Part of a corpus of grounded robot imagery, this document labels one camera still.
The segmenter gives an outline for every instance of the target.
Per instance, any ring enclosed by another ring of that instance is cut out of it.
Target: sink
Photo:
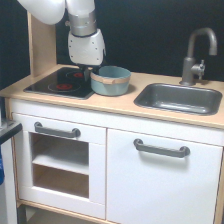
[[[213,115],[219,110],[222,94],[216,90],[167,84],[151,84],[134,103],[140,107],[197,115]]]

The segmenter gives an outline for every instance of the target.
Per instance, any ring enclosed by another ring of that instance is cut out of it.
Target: wall
[[[29,74],[27,13],[16,0],[0,0],[0,90]]]
[[[224,81],[224,2],[222,0],[95,0],[109,64],[135,72],[181,76],[192,31],[212,28],[218,56],[208,56],[208,38],[196,42],[195,55],[205,59],[204,79]],[[57,25],[58,62],[71,63],[68,27]]]

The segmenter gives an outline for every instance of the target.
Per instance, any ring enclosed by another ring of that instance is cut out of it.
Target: pot
[[[115,66],[99,69],[99,74],[91,73],[91,87],[94,92],[104,96],[119,96],[127,92],[131,72]]]

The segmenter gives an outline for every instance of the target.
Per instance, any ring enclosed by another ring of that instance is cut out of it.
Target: red burner
[[[75,73],[73,76],[76,78],[83,78],[83,74],[81,72]]]
[[[57,89],[60,89],[60,90],[72,89],[72,85],[71,84],[58,84],[56,87],[57,87]]]

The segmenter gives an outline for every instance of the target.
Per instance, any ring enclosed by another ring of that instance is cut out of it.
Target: faucet
[[[213,30],[210,28],[195,30],[190,36],[187,57],[184,58],[182,80],[180,82],[184,86],[195,85],[194,75],[198,75],[200,80],[204,75],[204,60],[201,61],[201,64],[195,64],[195,58],[193,57],[195,39],[199,35],[208,35],[210,41],[209,55],[217,55],[217,39]]]

